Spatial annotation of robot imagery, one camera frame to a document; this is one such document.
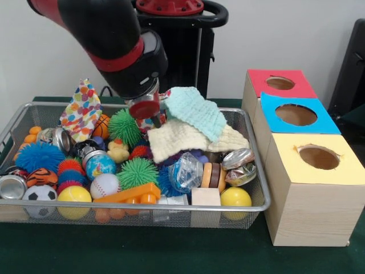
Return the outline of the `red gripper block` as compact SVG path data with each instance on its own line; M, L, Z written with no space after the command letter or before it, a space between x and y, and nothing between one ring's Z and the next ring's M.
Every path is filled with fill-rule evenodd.
M135 119L149 119L160 113L159 92L149 92L129 101L129 113Z

